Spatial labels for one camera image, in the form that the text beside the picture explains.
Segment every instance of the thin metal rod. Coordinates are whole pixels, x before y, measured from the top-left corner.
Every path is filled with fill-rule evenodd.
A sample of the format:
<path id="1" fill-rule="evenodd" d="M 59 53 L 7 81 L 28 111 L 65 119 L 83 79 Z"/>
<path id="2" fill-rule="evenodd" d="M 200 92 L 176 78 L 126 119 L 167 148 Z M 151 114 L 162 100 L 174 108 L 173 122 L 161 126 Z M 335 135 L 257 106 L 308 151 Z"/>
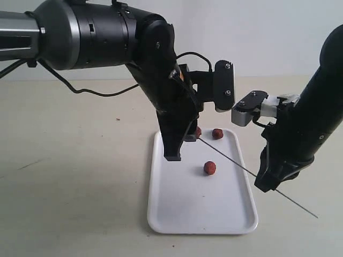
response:
<path id="1" fill-rule="evenodd" d="M 207 146 L 211 147 L 213 150 L 215 150 L 217 153 L 221 154 L 222 156 L 224 156 L 226 159 L 229 159 L 230 161 L 232 161 L 234 164 L 236 164 L 238 167 L 242 168 L 243 170 L 245 170 L 247 173 L 249 173 L 250 175 L 252 175 L 253 177 L 257 177 L 254 173 L 252 173 L 251 171 L 249 171 L 247 168 L 243 167 L 242 165 L 240 165 L 239 163 L 237 163 L 234 159 L 230 158 L 229 156 L 227 156 L 226 154 L 222 153 L 221 151 L 219 151 L 218 149 L 216 149 L 215 147 L 211 146 L 209 143 L 207 143 L 205 140 L 199 138 L 199 140 L 201 142 L 203 142 L 204 144 L 206 144 Z M 289 201 L 291 201 L 292 203 L 294 203 L 295 205 L 299 206 L 301 209 L 303 209 L 304 211 L 306 211 L 307 213 L 309 213 L 310 215 L 312 215 L 315 218 L 319 218 L 316 214 L 314 214 L 313 212 L 309 211 L 308 209 L 306 209 L 305 207 L 301 206 L 299 203 L 297 203 L 296 201 L 294 201 L 292 198 L 290 198 L 289 196 L 285 195 L 284 193 L 282 193 L 280 190 L 275 190 L 276 192 L 278 192 L 279 194 L 281 194 L 283 197 L 285 197 L 286 199 L 288 199 Z"/>

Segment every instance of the white wall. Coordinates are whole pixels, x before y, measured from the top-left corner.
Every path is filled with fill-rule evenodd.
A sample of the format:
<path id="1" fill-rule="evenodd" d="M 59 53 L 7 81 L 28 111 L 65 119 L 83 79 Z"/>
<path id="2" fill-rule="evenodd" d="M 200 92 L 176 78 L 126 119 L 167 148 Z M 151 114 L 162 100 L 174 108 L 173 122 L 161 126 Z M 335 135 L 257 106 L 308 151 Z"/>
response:
<path id="1" fill-rule="evenodd" d="M 34 10 L 43 0 L 2 0 L 0 10 Z M 110 0 L 91 0 L 110 4 Z M 240 76 L 312 74 L 329 32 L 343 24 L 342 0 L 127 0 L 157 12 L 176 30 L 175 49 L 197 51 L 212 62 L 234 62 Z M 203 61 L 185 58 L 191 69 Z M 1 63 L 4 68 L 8 62 Z M 124 67 L 62 72 L 68 79 L 126 79 Z M 7 80 L 45 80 L 42 68 L 21 67 Z"/>

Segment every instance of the red ball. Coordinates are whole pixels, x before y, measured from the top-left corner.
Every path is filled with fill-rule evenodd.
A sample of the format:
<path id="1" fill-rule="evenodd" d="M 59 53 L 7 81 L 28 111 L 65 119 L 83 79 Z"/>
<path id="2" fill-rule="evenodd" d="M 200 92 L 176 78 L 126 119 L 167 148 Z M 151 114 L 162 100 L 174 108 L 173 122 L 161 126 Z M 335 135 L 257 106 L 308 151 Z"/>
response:
<path id="1" fill-rule="evenodd" d="M 213 175 L 216 170 L 216 166 L 214 162 L 206 162 L 204 165 L 204 172 L 208 175 Z"/>
<path id="2" fill-rule="evenodd" d="M 220 130 L 219 128 L 215 128 L 215 129 L 212 131 L 212 137 L 213 137 L 213 139 L 215 139 L 215 140 L 222 139 L 222 138 L 224 137 L 223 130 Z"/>
<path id="3" fill-rule="evenodd" d="M 202 130 L 200 127 L 197 127 L 197 129 L 195 130 L 196 138 L 199 139 L 201 135 L 202 135 Z"/>

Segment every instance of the white tray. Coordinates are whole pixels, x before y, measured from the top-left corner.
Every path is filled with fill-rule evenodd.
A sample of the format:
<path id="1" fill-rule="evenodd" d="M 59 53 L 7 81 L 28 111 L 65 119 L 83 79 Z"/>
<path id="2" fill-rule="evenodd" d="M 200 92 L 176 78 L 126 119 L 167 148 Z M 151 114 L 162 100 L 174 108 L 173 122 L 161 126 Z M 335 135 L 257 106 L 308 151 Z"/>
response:
<path id="1" fill-rule="evenodd" d="M 244 166 L 238 139 L 230 130 L 202 139 Z M 155 136 L 147 219 L 158 233 L 241 235 L 253 232 L 258 217 L 247 173 L 200 140 L 185 142 L 181 162 L 163 157 L 161 133 Z M 203 165 L 213 161 L 216 173 L 206 176 Z"/>

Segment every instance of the beige table surface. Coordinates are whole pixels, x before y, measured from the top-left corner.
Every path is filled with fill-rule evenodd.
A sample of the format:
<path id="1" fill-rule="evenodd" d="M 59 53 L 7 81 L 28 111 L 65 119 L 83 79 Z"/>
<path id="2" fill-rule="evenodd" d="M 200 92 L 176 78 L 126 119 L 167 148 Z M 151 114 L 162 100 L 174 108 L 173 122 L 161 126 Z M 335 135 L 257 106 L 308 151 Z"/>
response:
<path id="1" fill-rule="evenodd" d="M 253 89 L 300 93 L 308 77 L 237 78 Z M 74 81 L 115 92 L 133 81 Z M 261 128 L 239 128 L 207 104 L 202 127 L 236 131 L 257 172 Z M 342 256 L 343 126 L 316 162 L 278 194 L 253 188 L 259 214 L 246 236 L 162 236 L 147 225 L 155 112 L 140 89 L 104 99 L 60 82 L 0 82 L 0 256 Z"/>

